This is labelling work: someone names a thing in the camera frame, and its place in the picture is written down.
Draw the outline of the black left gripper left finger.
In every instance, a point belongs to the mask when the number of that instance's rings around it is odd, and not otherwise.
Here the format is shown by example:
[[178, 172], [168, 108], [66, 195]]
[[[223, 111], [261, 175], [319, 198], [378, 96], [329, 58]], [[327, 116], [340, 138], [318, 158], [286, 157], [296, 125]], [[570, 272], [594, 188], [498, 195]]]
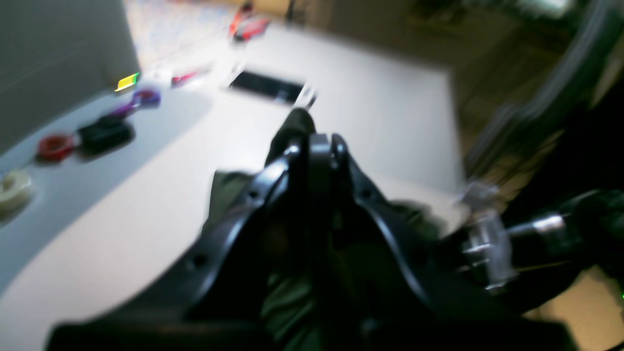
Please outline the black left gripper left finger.
[[259, 321], [271, 258], [264, 222], [306, 162], [292, 141], [237, 195], [222, 220], [131, 300], [81, 324], [58, 325], [49, 351], [274, 351]]

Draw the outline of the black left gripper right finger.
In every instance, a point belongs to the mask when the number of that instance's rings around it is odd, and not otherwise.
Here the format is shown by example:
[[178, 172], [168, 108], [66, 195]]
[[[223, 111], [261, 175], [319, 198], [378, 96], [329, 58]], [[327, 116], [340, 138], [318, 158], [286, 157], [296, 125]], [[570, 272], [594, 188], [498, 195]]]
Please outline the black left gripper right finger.
[[521, 317], [435, 257], [345, 140], [310, 136], [310, 240], [328, 351], [574, 351], [561, 324]]

